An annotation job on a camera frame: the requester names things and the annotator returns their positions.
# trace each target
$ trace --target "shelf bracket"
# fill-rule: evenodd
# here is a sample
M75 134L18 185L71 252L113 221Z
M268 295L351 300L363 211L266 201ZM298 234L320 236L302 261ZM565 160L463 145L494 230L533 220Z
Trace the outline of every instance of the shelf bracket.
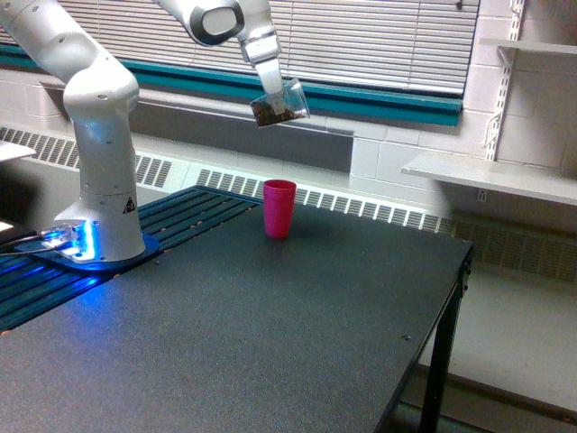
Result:
M510 41L518 41L521 32L521 23L523 21L523 12L525 10L525 0L510 0L510 7L513 16L508 39ZM497 149L499 148L508 92L511 85L511 76L513 75L513 67L515 66L515 57L517 54L517 50L506 47L498 47L498 50L500 57L503 59L503 68L497 96L497 106L485 130L483 147L485 148L485 160L487 161L495 161L497 159ZM486 201L487 191L480 190L477 199L482 202Z
M509 47L497 47L499 51L499 56L503 60L503 63L507 68L513 68L513 64L515 63L515 54L517 50L514 48Z

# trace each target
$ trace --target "teal window frame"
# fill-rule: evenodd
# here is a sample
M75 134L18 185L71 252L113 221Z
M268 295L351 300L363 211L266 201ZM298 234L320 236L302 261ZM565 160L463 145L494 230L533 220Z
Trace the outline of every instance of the teal window frame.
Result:
M253 100L262 95L256 76L211 69L189 68L138 60L120 61L140 85L202 92ZM37 69L20 47L0 44L0 65ZM459 97L434 97L403 92L303 82L311 112L336 116L394 119L422 124L457 126L463 110Z

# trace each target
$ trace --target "white shelf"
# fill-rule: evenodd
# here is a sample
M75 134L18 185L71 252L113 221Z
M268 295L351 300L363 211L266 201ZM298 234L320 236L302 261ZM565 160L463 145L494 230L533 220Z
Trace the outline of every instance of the white shelf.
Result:
M577 177L558 170L425 152L401 171L443 182L577 206Z
M509 41L507 39L481 38L481 45L493 45L495 47L511 50L577 55L577 46L559 45L557 43Z
M0 140L0 162L16 160L26 156L32 156L36 152L26 146L12 144Z

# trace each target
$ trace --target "window blinds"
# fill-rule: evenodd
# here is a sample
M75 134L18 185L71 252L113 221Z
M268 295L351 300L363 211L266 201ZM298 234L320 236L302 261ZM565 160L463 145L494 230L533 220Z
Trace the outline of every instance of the window blinds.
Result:
M287 76L461 95L479 2L271 0L270 5ZM60 3L119 58L252 73L236 41L196 45L151 0ZM0 42L12 40L0 32Z

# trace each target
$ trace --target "red plastic cup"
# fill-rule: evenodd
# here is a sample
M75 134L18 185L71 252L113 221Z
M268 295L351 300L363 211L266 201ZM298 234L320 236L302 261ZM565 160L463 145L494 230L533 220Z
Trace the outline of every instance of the red plastic cup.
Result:
M288 180L267 180L264 196L264 231L267 236L284 239L289 235L295 209L297 185Z

